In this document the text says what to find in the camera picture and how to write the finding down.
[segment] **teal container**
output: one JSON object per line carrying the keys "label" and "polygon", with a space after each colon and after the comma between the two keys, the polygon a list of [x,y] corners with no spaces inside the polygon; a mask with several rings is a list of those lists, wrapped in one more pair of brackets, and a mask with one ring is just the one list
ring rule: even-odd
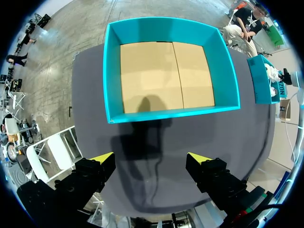
{"label": "teal container", "polygon": [[[125,114],[120,76],[120,45],[137,42],[181,42],[204,47],[215,106]],[[176,118],[240,109],[237,76],[226,44],[215,27],[196,21],[146,17],[109,23],[104,42],[104,104],[110,124]]]}
{"label": "teal container", "polygon": [[287,98],[286,84],[284,82],[278,82],[278,85],[279,85],[280,98]]}
{"label": "teal container", "polygon": [[[255,90],[256,104],[275,104],[280,102],[280,90],[277,82],[271,83],[268,79],[267,72],[265,69],[265,63],[273,66],[268,59],[263,55],[258,55],[248,60],[253,87]],[[278,94],[271,97],[269,83],[273,88],[278,91]]]}

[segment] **cardboard bottom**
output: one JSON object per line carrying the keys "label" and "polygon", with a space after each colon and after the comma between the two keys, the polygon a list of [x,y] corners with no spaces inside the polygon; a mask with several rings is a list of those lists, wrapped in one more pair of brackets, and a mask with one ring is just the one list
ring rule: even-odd
{"label": "cardboard bottom", "polygon": [[214,106],[202,46],[141,42],[120,47],[124,113]]}

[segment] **cable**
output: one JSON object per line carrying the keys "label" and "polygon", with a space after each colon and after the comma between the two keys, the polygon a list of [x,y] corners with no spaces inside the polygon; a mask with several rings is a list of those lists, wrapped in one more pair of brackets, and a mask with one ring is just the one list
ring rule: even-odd
{"label": "cable", "polygon": [[298,92],[296,92],[294,95],[291,96],[291,98],[289,99],[289,102],[288,102],[288,105],[287,105],[287,108],[286,108],[286,113],[285,113],[285,130],[286,130],[286,134],[287,134],[287,139],[289,141],[289,145],[290,145],[290,148],[291,148],[291,151],[293,153],[293,158],[294,158],[294,162],[296,164],[296,162],[298,161],[298,158],[299,158],[299,154],[298,154],[298,158],[297,160],[295,160],[295,152],[294,152],[294,149],[293,149],[293,146],[291,145],[291,142],[290,142],[290,139],[289,139],[289,135],[288,135],[288,131],[287,131],[287,122],[286,122],[286,119],[287,119],[287,112],[288,112],[288,108],[289,108],[289,104],[290,104],[290,101],[291,99],[297,94]]}
{"label": "cable", "polygon": [[262,212],[263,210],[268,210],[272,208],[280,209],[282,208],[282,204],[269,204],[269,205],[261,206],[260,208],[256,208],[252,212],[248,213],[248,215],[250,215],[251,213],[259,213]]}
{"label": "cable", "polygon": [[280,208],[282,208],[282,204],[269,204],[269,205],[261,206],[259,208],[254,209],[252,212],[242,216],[241,220],[244,221],[244,220],[250,218],[252,215],[257,217],[259,215],[259,213],[262,212],[263,210],[268,210],[268,209],[273,209],[273,208],[280,209]]}

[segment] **black table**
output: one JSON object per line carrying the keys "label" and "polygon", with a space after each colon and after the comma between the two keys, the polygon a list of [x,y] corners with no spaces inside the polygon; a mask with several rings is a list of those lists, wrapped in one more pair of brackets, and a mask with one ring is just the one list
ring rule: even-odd
{"label": "black table", "polygon": [[186,154],[226,161],[239,179],[269,155],[275,105],[255,104],[247,57],[229,50],[241,109],[182,118],[108,124],[103,93],[103,45],[85,50],[73,64],[76,135],[86,158],[114,152],[116,170],[102,191],[114,214],[132,217],[173,213],[208,200],[185,169]]}

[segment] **chair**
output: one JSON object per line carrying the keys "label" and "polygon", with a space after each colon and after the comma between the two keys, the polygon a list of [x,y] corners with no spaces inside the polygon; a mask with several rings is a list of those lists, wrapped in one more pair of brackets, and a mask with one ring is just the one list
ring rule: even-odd
{"label": "chair", "polygon": [[17,120],[18,122],[20,122],[20,119],[18,119],[18,118],[16,117],[16,116],[17,116],[17,113],[19,112],[19,110],[20,110],[20,109],[18,109],[18,110],[16,111],[16,113],[14,114],[14,113],[11,113],[11,112],[9,111],[9,107],[6,106],[5,112],[6,112],[7,114],[11,114],[11,116],[12,116],[15,120]]}
{"label": "chair", "polygon": [[[58,133],[56,133],[56,134],[54,134],[54,135],[52,135],[48,138],[45,138],[45,139],[43,139],[43,140],[41,140],[41,141],[39,141],[39,142],[37,142],[37,143],[35,143],[35,144],[33,144],[33,145],[31,145],[27,148],[26,154],[27,154],[27,157],[28,157],[28,161],[29,161],[29,163],[30,163],[30,165],[31,165],[31,167],[32,167],[32,169],[33,169],[33,171],[34,171],[34,173],[35,173],[35,175],[37,176],[38,179],[41,179],[43,182],[48,183],[52,179],[59,176],[60,174],[64,173],[66,170],[72,169],[73,166],[75,165],[76,157],[72,153],[72,150],[71,150],[71,148],[70,148],[70,146],[67,142],[66,137],[63,136],[63,138],[66,142],[66,145],[65,145],[61,136],[60,136],[64,132],[67,132],[67,131],[70,132],[70,134],[73,138],[73,141],[74,141],[74,143],[75,143],[75,145],[76,145],[76,147],[77,147],[77,149],[80,153],[80,157],[81,158],[83,157],[82,153],[81,153],[81,151],[78,147],[78,144],[77,144],[77,142],[76,142],[76,140],[75,140],[75,138],[72,134],[72,129],[73,128],[75,128],[75,126],[64,129],[63,131],[60,131],[60,132],[58,132]],[[48,143],[48,146],[49,146],[49,148],[50,148],[50,150],[51,150],[51,152],[52,152],[52,154],[55,158],[55,161],[56,161],[58,167],[61,169],[61,171],[59,173],[55,174],[52,177],[48,177],[46,171],[44,170],[44,168],[43,168],[43,166],[40,162],[40,160],[45,161],[44,159],[42,159],[40,157],[41,151],[43,150],[44,145],[45,145],[44,142]],[[44,145],[40,149],[38,149],[37,145],[39,145],[41,143],[43,143]],[[70,154],[69,154],[66,146],[67,146],[68,150],[70,151],[70,154],[72,155],[73,160],[71,159]]]}
{"label": "chair", "polygon": [[15,94],[13,94],[10,90],[8,90],[8,95],[13,99],[13,109],[15,110],[16,105],[19,106],[20,108],[22,108],[20,103],[26,95],[23,92],[14,92],[14,93]]}

